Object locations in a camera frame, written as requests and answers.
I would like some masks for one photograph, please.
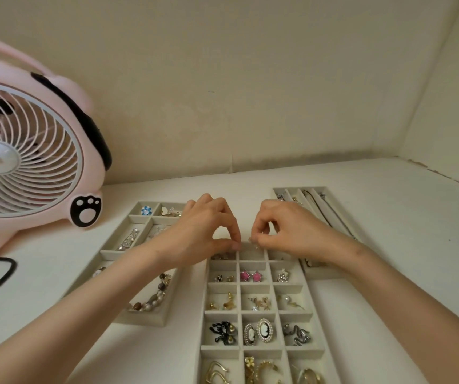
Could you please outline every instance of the electric fan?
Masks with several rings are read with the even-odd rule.
[[[69,218],[79,227],[101,213],[111,154],[87,94],[30,56],[0,42],[0,247],[18,230]]]

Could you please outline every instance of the beige jewelry organizer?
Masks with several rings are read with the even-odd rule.
[[[289,273],[288,281],[278,282],[283,269]],[[263,275],[261,282],[253,282],[252,276],[248,282],[242,282],[240,272],[245,270],[251,275],[259,271]],[[227,282],[227,278],[232,276],[233,282]],[[227,307],[230,310],[225,310],[224,304],[230,301],[228,293],[233,296],[234,307],[229,304]],[[286,295],[290,297],[290,304],[287,303]],[[268,297],[270,310],[261,307],[259,311],[253,311],[254,302],[250,298],[255,297],[259,300]],[[219,310],[211,310],[212,305]],[[262,318],[269,320],[273,328],[273,336],[268,343],[258,338],[257,323]],[[226,346],[222,341],[215,342],[218,335],[209,329],[214,323],[222,321],[229,321],[236,327],[237,334],[232,345]],[[297,346],[295,335],[283,335],[282,329],[287,323],[292,330],[298,325],[309,331],[311,340]],[[244,345],[244,328],[247,324],[251,324],[257,333],[254,344],[250,346]],[[260,383],[297,383],[298,375],[307,368],[320,374],[322,383],[340,383],[301,265],[287,253],[268,252],[253,244],[244,243],[240,252],[225,254],[221,259],[209,259],[200,335],[198,370],[194,384],[207,383],[207,371],[213,361],[229,370],[223,372],[218,366],[212,369],[224,374],[226,381],[233,384],[245,383],[246,357],[254,357],[256,368],[263,361],[272,361],[277,366],[277,371],[270,366],[262,369]],[[215,384],[223,381],[220,377],[215,377],[211,382]]]
[[[151,208],[151,215],[141,215],[141,209],[144,206]],[[131,242],[130,246],[126,249],[133,248],[136,245],[150,239],[153,235],[159,234],[161,230],[166,229],[170,225],[175,224],[179,217],[164,217],[162,216],[162,208],[172,210],[173,214],[177,215],[182,213],[185,204],[182,203],[168,203],[168,202],[148,202],[139,201],[130,211],[128,216],[121,222],[121,224],[112,233],[109,239],[101,247],[101,250],[94,256],[92,261],[85,267],[84,271],[72,284],[71,288],[66,294],[69,294],[74,289],[78,288],[81,284],[90,280],[93,274],[102,267],[109,267],[114,261],[124,254],[124,250],[118,250],[126,238],[134,229],[138,232],[136,237]],[[160,277],[156,277],[146,287],[129,302],[129,305],[124,309],[114,320],[117,323],[129,323],[131,325],[148,325],[148,326],[165,326],[167,315],[169,313],[170,305],[173,301],[178,279],[180,277],[181,269],[171,269],[166,274],[171,276],[169,285],[165,290],[165,296],[160,305],[153,308],[152,311],[133,310],[134,304],[146,303],[158,291],[158,285],[161,283]]]
[[[274,199],[297,202],[305,209],[313,213],[325,224],[352,237],[368,246],[371,245],[370,239],[362,231],[352,217],[346,213],[341,204],[327,187],[288,187],[273,188],[272,196]],[[306,275],[306,279],[334,279],[341,278],[341,273],[324,263],[317,263],[301,260],[301,265]]]

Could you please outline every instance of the pair of pink star earrings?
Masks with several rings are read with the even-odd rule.
[[[249,278],[251,277],[252,277],[252,281],[257,283],[257,282],[261,282],[263,275],[260,274],[258,271],[255,271],[252,275],[249,272],[247,272],[247,270],[240,272],[241,282],[248,282]]]

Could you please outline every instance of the beige wall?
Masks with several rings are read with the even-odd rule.
[[[413,118],[401,156],[459,180],[459,16]]]
[[[108,183],[397,154],[459,0],[0,0],[77,80]]]

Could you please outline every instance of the white table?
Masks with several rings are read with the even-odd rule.
[[[243,238],[272,187],[328,186],[407,277],[459,315],[459,184],[399,159],[106,186],[95,228],[62,221],[21,232],[2,254],[19,267],[0,289],[0,342],[62,297],[137,200],[225,197]],[[0,275],[7,268],[0,265]],[[204,264],[186,270],[165,328],[112,324],[69,383],[191,382],[198,348]],[[346,281],[311,282],[344,383],[425,383],[370,306]]]

